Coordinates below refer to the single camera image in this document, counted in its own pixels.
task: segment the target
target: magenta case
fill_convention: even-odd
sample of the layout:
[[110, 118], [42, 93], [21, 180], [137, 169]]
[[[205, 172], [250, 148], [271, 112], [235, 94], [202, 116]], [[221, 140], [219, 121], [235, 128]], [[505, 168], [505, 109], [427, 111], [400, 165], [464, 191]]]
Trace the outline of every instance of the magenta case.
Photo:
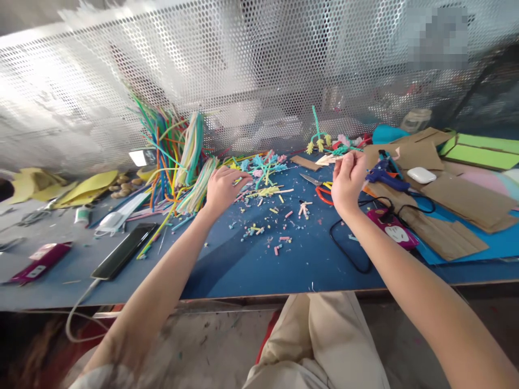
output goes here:
[[382, 223], [380, 218], [387, 212], [387, 209], [377, 209], [368, 212], [368, 217], [375, 223], [378, 228], [386, 233], [396, 243], [406, 250], [412, 250], [420, 243], [418, 239], [407, 229], [402, 223], [393, 217], [391, 223]]
[[70, 243], [49, 243], [43, 245], [29, 258], [34, 261], [23, 271], [11, 278], [11, 282], [28, 283], [39, 278], [54, 266], [70, 250]]

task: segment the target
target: black phone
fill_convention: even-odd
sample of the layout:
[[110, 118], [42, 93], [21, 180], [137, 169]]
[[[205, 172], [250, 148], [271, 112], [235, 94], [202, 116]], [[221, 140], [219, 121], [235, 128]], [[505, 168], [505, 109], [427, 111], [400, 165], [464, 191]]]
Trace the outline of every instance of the black phone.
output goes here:
[[114, 279], [157, 228], [157, 223], [140, 223], [94, 270], [90, 277]]

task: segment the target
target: orange scissors handle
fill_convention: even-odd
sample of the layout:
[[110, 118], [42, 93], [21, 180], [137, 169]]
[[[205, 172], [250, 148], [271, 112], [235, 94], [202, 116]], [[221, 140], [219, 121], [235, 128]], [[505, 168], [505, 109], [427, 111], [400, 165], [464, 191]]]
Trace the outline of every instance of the orange scissors handle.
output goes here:
[[330, 191], [327, 191], [326, 189], [323, 189], [323, 188], [321, 188], [320, 186], [317, 186], [317, 187], [315, 188], [315, 191], [317, 192], [317, 195], [319, 196], [319, 198], [320, 198], [321, 200], [323, 200], [326, 204], [328, 204], [328, 205], [333, 205], [333, 202], [331, 202], [330, 200], [326, 200], [326, 199], [324, 198], [324, 196], [323, 196], [323, 193], [326, 193], [326, 194], [328, 194], [328, 195], [331, 196], [331, 192], [330, 192]]

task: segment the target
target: person's left hand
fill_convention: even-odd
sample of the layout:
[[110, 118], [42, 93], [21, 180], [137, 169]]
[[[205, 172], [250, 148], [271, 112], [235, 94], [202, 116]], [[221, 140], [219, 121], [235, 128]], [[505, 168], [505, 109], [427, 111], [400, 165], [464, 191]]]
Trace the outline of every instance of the person's left hand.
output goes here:
[[[234, 181], [240, 177], [242, 180], [234, 185]], [[251, 181], [252, 177], [248, 173], [230, 169], [225, 165], [220, 167], [212, 173], [207, 184], [207, 203], [204, 208], [220, 217], [236, 200], [241, 189]]]

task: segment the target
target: green paper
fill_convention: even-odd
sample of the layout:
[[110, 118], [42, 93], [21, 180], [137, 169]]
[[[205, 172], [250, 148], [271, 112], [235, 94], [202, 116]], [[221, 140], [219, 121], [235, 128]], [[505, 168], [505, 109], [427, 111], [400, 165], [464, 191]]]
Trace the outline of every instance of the green paper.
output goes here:
[[519, 163], [519, 141], [459, 134], [445, 143], [440, 155], [472, 165], [508, 170]]

